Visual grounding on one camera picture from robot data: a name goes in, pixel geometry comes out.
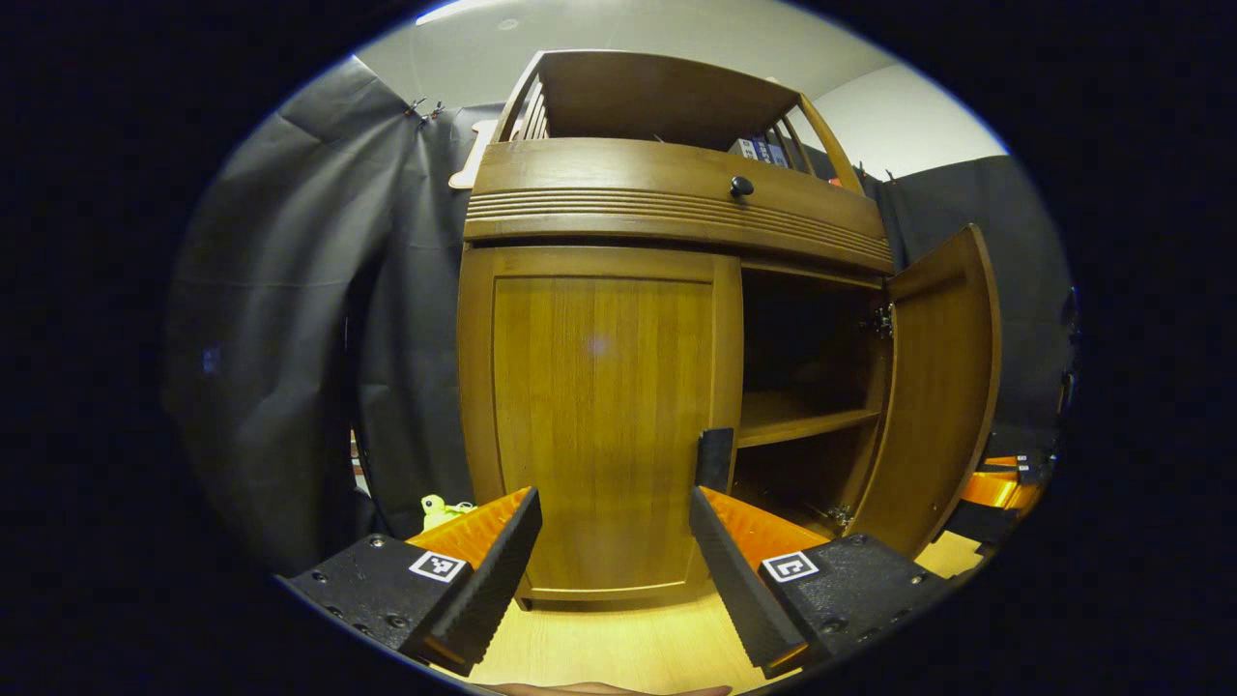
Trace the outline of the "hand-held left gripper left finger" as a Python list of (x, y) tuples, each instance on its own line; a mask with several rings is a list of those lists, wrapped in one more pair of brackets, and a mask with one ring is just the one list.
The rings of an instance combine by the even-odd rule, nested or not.
[(524, 486), (408, 540), (364, 537), (278, 580), (390, 651), (468, 677), (489, 651), (541, 529), (539, 490)]

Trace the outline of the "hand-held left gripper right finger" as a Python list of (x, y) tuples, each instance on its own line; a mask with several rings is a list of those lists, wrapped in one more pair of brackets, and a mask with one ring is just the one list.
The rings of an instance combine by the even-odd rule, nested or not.
[(708, 486), (691, 490), (689, 523), (738, 642), (768, 679), (865, 651), (954, 588), (875, 537), (828, 540)]

